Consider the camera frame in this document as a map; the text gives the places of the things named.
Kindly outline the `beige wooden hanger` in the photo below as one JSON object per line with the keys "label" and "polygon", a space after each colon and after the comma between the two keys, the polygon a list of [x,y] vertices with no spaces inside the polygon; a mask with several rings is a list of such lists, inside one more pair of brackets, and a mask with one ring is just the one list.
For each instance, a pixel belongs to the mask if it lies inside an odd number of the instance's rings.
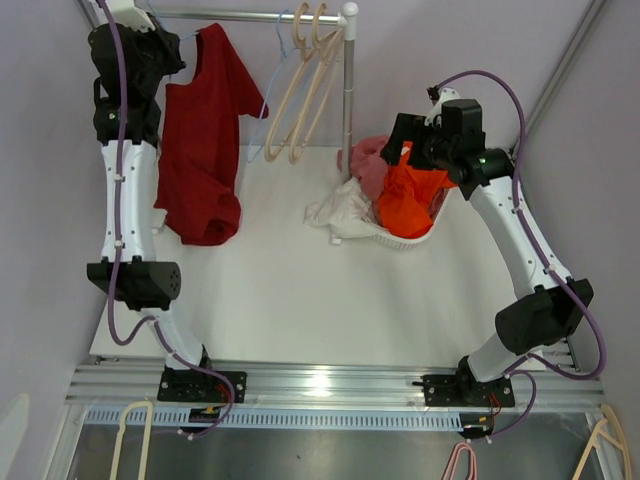
{"label": "beige wooden hanger", "polygon": [[[302,127],[305,125],[306,117],[308,115],[308,111],[310,109],[311,103],[314,100],[314,97],[319,88],[321,78],[321,70],[324,68],[324,52],[327,49],[327,43],[331,43],[334,37],[334,33],[331,32],[327,37],[323,37],[320,39],[317,35],[318,31],[318,23],[319,17],[326,10],[326,4],[321,3],[316,10],[315,14],[312,16],[312,47],[307,46],[307,39],[300,35],[300,23],[302,19],[302,15],[306,14],[310,10],[310,5],[307,2],[301,3],[294,13],[293,18],[293,44],[294,50],[298,51],[300,54],[300,64],[292,77],[292,80],[287,88],[284,98],[280,104],[280,107],[273,119],[270,130],[267,134],[265,145],[264,145],[264,157],[268,162],[273,162],[279,156],[281,151],[285,147],[289,147],[289,161],[291,164],[296,164],[300,159],[302,153],[307,147],[308,139],[310,135],[313,133],[317,120],[319,118],[320,113],[324,108],[324,102],[321,102],[319,110],[314,117],[314,120],[311,122],[309,127],[309,131],[307,132],[306,137],[303,139],[301,143],[298,143],[299,136],[301,133]],[[291,106],[291,101],[296,97],[301,95],[301,85],[302,80],[306,75],[306,71],[308,67],[313,63],[314,59],[318,58],[318,65],[316,71],[314,73],[313,80],[311,85],[309,86],[306,96],[303,102],[303,105],[300,109],[294,113],[293,107]],[[289,114],[289,117],[292,119],[291,126],[284,136],[284,138],[277,144],[276,147],[273,146],[275,134],[280,130],[280,123],[283,119],[285,113]]]}
{"label": "beige wooden hanger", "polygon": [[297,114],[289,136],[289,162],[296,164],[309,145],[312,134],[324,111],[329,93],[337,76],[343,30],[336,28],[326,35],[320,34],[320,17],[327,5],[320,3],[312,15],[310,43],[300,32],[302,16],[311,10],[308,2],[302,2],[294,13],[293,44],[299,50],[301,65],[295,76],[295,86],[303,79],[306,71],[315,66],[311,75],[304,101]]}

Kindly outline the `white t shirt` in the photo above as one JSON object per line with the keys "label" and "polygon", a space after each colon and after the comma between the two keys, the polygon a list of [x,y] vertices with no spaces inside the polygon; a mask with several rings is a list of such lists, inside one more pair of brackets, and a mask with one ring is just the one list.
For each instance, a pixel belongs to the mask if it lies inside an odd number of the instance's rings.
{"label": "white t shirt", "polygon": [[308,205],[303,222],[307,226],[328,227],[342,239],[373,237],[383,229],[374,217],[372,205],[360,182],[351,178],[323,201]]}

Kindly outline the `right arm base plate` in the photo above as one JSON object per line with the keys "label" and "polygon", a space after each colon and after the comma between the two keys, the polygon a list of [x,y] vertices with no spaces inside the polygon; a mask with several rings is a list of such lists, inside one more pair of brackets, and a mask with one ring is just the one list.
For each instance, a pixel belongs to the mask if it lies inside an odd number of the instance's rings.
{"label": "right arm base plate", "polygon": [[515,406],[513,387],[506,378],[478,382],[462,374],[427,374],[411,385],[421,389],[428,407],[489,407],[491,400],[503,408]]}

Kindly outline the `pink t shirt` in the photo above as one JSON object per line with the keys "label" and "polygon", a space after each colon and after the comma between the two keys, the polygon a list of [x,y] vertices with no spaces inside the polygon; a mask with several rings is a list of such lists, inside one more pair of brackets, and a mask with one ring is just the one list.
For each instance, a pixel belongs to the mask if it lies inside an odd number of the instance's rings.
{"label": "pink t shirt", "polygon": [[377,202],[384,190],[388,164],[381,152],[388,140],[388,135],[373,136],[359,141],[353,147],[350,173],[359,181],[362,192],[372,202]]}

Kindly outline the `dark red t shirt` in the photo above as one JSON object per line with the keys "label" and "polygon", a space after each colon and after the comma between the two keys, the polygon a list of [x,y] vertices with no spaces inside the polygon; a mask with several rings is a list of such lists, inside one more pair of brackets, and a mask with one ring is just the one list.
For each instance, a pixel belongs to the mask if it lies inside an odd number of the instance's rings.
{"label": "dark red t shirt", "polygon": [[222,26],[201,29],[196,47],[192,81],[166,86],[155,207],[183,244],[219,246],[240,226],[239,118],[269,108]]}

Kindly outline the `blue hanger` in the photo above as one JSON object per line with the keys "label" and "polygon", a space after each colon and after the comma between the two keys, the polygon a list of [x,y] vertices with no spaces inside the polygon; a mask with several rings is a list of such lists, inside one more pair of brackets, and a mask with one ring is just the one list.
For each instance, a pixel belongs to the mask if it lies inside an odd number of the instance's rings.
{"label": "blue hanger", "polygon": [[276,20],[276,27],[275,27],[275,31],[276,31],[276,35],[278,38],[278,45],[279,45],[279,63],[278,66],[275,68],[275,70],[273,71],[268,85],[267,85],[267,89],[266,92],[264,94],[263,97],[263,103],[261,105],[261,110],[259,113],[259,117],[257,120],[257,125],[253,128],[253,130],[251,131],[251,134],[249,136],[248,139],[248,144],[247,144],[247,148],[246,148],[246,157],[245,160],[248,164],[253,163],[256,158],[258,157],[258,154],[262,151],[263,149],[263,145],[260,144],[258,142],[259,140],[259,136],[261,135],[262,130],[264,129],[264,127],[266,126],[266,120],[268,115],[266,114],[266,110],[268,108],[268,101],[270,100],[271,97],[271,91],[273,89],[273,85],[276,81],[276,79],[279,76],[280,71],[282,70],[286,60],[288,59],[288,57],[291,55],[292,50],[287,51],[285,48],[285,42],[284,42],[284,38],[283,38],[283,34],[281,31],[281,24],[283,23],[283,19],[284,19],[284,15],[285,14],[290,14],[291,10],[289,9],[283,9],[279,15],[278,18]]}
{"label": "blue hanger", "polygon": [[[150,2],[148,2],[146,4],[146,8],[148,10],[149,15],[153,18],[153,20],[158,24],[158,26],[166,31],[169,32],[169,28],[167,27],[166,21],[161,19],[159,16],[159,13],[157,11],[157,9],[154,7],[154,5]],[[178,50],[180,53],[180,57],[182,59],[182,68],[180,70],[178,70],[176,73],[173,74],[169,74],[166,78],[166,83],[172,83],[174,80],[176,80],[183,71],[185,71],[187,69],[188,63],[189,63],[189,48],[192,46],[192,44],[195,42],[196,37],[198,35],[197,31],[191,32],[187,35],[180,35],[179,36],[179,43],[178,43]]]}

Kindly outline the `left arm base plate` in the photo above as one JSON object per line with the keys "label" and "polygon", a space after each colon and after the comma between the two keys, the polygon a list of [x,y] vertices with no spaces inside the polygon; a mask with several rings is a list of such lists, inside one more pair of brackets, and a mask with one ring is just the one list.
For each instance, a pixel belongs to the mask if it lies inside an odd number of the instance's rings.
{"label": "left arm base plate", "polygon": [[216,377],[194,370],[166,368],[162,373],[157,400],[172,403],[227,403],[230,388]]}

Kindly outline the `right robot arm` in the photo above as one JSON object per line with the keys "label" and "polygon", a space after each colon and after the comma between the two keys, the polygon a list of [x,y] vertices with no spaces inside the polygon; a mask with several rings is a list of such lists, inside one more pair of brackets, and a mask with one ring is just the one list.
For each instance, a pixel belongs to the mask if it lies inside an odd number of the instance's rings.
{"label": "right robot arm", "polygon": [[[489,229],[509,271],[515,301],[495,316],[495,334],[459,362],[455,392],[480,403],[491,383],[541,346],[572,336],[594,292],[556,259],[514,186],[515,169],[500,148],[486,146],[482,108],[474,99],[442,96],[429,115],[397,115],[381,156],[418,172],[445,171]],[[532,241],[532,235],[538,236]]]}

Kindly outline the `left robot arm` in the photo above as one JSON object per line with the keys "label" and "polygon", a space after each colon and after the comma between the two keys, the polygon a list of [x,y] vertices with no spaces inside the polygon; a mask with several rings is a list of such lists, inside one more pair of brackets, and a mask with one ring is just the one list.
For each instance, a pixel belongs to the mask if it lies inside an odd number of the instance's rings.
{"label": "left robot arm", "polygon": [[167,354],[157,398],[198,402],[213,398],[216,379],[204,345],[178,320],[177,263],[156,258],[151,226],[151,177],[161,110],[156,92],[164,76],[184,66],[179,39],[161,28],[138,31],[115,23],[88,37],[99,76],[93,118],[107,182],[107,221],[101,259],[88,279],[107,294],[107,325],[119,346],[150,328]]}

